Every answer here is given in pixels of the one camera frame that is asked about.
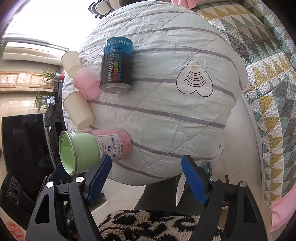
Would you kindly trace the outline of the white air conditioner unit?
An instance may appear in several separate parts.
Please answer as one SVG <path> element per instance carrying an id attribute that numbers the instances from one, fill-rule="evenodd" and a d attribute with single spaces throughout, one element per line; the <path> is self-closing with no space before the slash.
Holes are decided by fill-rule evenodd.
<path id="1" fill-rule="evenodd" d="M 66 53 L 56 48 L 29 43 L 8 42 L 3 51 L 3 60 L 18 60 L 61 66 L 61 58 Z"/>

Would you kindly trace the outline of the white paper cup upper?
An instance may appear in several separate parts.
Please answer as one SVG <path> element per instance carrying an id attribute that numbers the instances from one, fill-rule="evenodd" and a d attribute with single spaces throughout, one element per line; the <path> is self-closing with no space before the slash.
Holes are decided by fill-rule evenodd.
<path id="1" fill-rule="evenodd" d="M 82 68 L 77 51 L 68 51 L 61 57 L 61 64 L 69 77 L 74 77 Z"/>

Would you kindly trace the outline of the green leafy plant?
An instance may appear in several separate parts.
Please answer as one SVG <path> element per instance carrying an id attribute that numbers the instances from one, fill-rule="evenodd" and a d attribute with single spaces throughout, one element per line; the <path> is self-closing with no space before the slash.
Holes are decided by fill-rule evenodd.
<path id="1" fill-rule="evenodd" d="M 35 108 L 41 110 L 41 107 L 45 105 L 45 99 L 47 95 L 45 93 L 37 92 L 35 98 Z"/>

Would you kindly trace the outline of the black white massage chair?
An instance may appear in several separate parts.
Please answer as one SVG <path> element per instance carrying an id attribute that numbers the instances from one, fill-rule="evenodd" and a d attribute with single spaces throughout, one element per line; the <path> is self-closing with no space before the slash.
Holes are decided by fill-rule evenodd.
<path id="1" fill-rule="evenodd" d="M 89 7 L 88 11 L 95 15 L 95 18 L 103 18 L 111 11 L 121 8 L 122 1 L 120 0 L 99 0 L 93 2 Z"/>

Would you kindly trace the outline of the triangle patterned quilt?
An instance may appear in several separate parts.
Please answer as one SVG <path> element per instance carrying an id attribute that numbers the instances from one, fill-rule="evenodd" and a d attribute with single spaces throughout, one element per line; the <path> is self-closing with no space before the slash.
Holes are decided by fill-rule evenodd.
<path id="1" fill-rule="evenodd" d="M 262 1 L 206 1 L 194 11 L 245 64 L 245 98 L 262 141 L 264 200 L 271 205 L 295 185 L 295 44 Z"/>

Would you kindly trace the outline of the pink towel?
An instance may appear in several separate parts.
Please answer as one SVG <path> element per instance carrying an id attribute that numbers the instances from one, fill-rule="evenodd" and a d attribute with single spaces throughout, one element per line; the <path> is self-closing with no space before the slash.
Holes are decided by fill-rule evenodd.
<path id="1" fill-rule="evenodd" d="M 274 232 L 287 223 L 296 209 L 296 187 L 293 188 L 280 200 L 271 204 L 271 232 Z"/>

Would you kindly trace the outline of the potted plant red pot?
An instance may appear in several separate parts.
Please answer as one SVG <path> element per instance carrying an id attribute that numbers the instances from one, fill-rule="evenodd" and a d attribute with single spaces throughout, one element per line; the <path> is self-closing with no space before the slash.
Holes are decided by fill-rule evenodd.
<path id="1" fill-rule="evenodd" d="M 51 69 L 47 71 L 43 69 L 43 73 L 41 74 L 44 82 L 53 81 L 63 81 L 65 78 L 64 74 L 58 73 L 57 71 L 53 72 Z"/>

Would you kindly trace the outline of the blue black CoolTowel can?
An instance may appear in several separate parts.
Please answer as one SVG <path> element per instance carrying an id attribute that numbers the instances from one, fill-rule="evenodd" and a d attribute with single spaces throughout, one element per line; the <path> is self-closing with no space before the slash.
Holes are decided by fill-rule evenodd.
<path id="1" fill-rule="evenodd" d="M 125 37 L 112 37 L 106 41 L 100 72 L 100 89 L 119 94 L 132 88 L 133 42 Z"/>

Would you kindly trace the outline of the green and pink can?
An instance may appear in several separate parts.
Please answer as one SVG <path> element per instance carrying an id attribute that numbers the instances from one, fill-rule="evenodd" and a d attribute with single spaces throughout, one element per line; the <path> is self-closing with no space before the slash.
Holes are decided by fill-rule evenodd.
<path id="1" fill-rule="evenodd" d="M 87 171 L 103 155 L 109 155 L 112 161 L 117 161 L 127 157 L 131 151 L 131 138 L 121 129 L 62 131 L 59 137 L 60 159 L 69 175 Z"/>

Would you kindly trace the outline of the white paper cup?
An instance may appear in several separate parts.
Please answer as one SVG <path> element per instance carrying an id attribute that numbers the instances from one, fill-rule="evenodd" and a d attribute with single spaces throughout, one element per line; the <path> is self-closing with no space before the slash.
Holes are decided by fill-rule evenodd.
<path id="1" fill-rule="evenodd" d="M 61 64 L 69 77 L 74 77 L 82 68 L 77 51 L 68 51 L 61 57 Z"/>
<path id="2" fill-rule="evenodd" d="M 63 107 L 78 130 L 84 130 L 94 123 L 89 104 L 81 92 L 74 91 L 68 94 L 63 101 Z"/>

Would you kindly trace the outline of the leopard print cushion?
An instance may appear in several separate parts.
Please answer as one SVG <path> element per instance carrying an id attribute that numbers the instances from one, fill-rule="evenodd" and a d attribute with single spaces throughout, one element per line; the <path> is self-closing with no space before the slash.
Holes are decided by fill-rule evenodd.
<path id="1" fill-rule="evenodd" d="M 189 240 L 199 215 L 145 210 L 119 210 L 98 226 L 104 240 Z"/>

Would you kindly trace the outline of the black TV stand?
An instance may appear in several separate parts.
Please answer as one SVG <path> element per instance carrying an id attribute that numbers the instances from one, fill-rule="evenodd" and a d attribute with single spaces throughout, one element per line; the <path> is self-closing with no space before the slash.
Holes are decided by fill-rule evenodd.
<path id="1" fill-rule="evenodd" d="M 57 167 L 61 161 L 59 155 L 59 135 L 66 130 L 62 109 L 62 87 L 63 82 L 55 82 L 55 87 L 50 95 L 55 97 L 56 104 L 46 106 L 47 111 L 44 115 L 45 134 L 54 167 Z"/>

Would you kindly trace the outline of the black television screen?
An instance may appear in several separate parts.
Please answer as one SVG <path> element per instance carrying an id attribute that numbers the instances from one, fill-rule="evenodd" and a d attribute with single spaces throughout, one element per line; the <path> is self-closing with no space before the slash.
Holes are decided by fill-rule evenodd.
<path id="1" fill-rule="evenodd" d="M 5 116 L 1 119 L 4 161 L 25 192 L 36 195 L 54 165 L 45 135 L 43 114 Z"/>

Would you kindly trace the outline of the white paper cup lower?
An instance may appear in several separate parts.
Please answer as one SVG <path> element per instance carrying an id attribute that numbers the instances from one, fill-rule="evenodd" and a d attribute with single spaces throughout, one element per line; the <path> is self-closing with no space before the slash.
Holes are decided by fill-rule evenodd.
<path id="1" fill-rule="evenodd" d="M 63 101 L 63 107 L 78 130 L 84 130 L 94 123 L 89 104 L 81 92 L 74 91 L 68 94 Z"/>

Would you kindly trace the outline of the pink plastic cup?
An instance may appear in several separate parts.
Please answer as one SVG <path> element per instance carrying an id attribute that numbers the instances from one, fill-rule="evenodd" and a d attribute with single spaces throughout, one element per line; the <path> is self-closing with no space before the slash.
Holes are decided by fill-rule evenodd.
<path id="1" fill-rule="evenodd" d="M 96 99 L 102 93 L 100 76 L 91 67 L 81 68 L 73 78 L 73 86 L 87 99 Z"/>

